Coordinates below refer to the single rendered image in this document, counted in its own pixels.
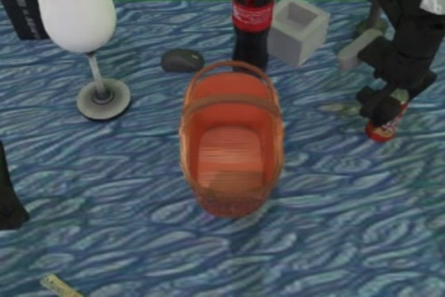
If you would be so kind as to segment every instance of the wine glass stem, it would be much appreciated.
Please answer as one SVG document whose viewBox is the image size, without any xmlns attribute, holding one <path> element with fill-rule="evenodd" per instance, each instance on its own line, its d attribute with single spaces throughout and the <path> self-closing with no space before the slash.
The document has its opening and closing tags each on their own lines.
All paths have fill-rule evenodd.
<svg viewBox="0 0 445 297">
<path fill-rule="evenodd" d="M 100 75 L 99 66 L 97 65 L 96 54 L 94 52 L 86 54 L 88 57 L 88 62 L 90 62 L 90 67 L 92 71 L 92 77 L 96 85 L 96 94 L 98 97 L 105 97 L 107 91 L 105 89 L 104 81 Z"/>
</svg>

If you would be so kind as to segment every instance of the wine glass base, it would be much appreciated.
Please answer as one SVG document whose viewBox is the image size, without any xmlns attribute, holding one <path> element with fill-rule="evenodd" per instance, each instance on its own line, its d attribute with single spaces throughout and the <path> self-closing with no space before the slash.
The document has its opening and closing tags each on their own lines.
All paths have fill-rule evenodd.
<svg viewBox="0 0 445 297">
<path fill-rule="evenodd" d="M 125 83 L 104 79 L 104 86 L 111 95 L 103 101 L 97 99 L 94 82 L 82 87 L 77 95 L 77 108 L 89 120 L 112 120 L 122 115 L 130 105 L 131 93 Z"/>
</svg>

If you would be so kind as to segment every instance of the wavy blue surface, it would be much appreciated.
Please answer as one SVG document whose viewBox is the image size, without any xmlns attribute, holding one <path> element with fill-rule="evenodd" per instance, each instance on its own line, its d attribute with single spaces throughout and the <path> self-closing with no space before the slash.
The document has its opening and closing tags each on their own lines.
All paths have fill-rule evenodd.
<svg viewBox="0 0 445 297">
<path fill-rule="evenodd" d="M 76 109 L 86 59 L 18 41 L 1 11 L 0 138 L 31 221 L 0 232 L 0 297 L 51 296 L 38 284 L 47 272 L 89 297 L 445 296 L 445 49 L 397 138 L 373 143 L 354 100 L 371 71 L 342 74 L 335 60 L 367 5 L 316 4 L 332 13 L 325 46 L 297 70 L 270 62 L 286 123 L 281 181 L 241 220 L 196 204 L 177 137 L 191 76 L 159 66 L 173 47 L 229 59 L 228 2 L 119 3 L 99 66 L 133 105 L 105 124 Z"/>
</svg>

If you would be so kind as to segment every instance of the basket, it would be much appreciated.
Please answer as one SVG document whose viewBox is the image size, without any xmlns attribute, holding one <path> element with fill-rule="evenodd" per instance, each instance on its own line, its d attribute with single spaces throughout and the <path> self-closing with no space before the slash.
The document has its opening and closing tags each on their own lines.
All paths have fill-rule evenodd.
<svg viewBox="0 0 445 297">
<path fill-rule="evenodd" d="M 202 76 L 217 67 L 249 70 Z M 284 164 L 277 92 L 258 67 L 225 61 L 192 78 L 179 128 L 181 168 L 201 207 L 223 218 L 258 210 Z"/>
</svg>

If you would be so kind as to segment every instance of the open box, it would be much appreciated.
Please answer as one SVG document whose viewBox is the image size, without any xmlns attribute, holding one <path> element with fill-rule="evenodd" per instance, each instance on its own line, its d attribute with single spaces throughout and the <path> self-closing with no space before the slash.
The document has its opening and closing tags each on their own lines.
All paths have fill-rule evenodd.
<svg viewBox="0 0 445 297">
<path fill-rule="evenodd" d="M 330 14 L 303 0 L 275 5 L 268 36 L 268 53 L 297 67 L 326 41 Z"/>
</svg>

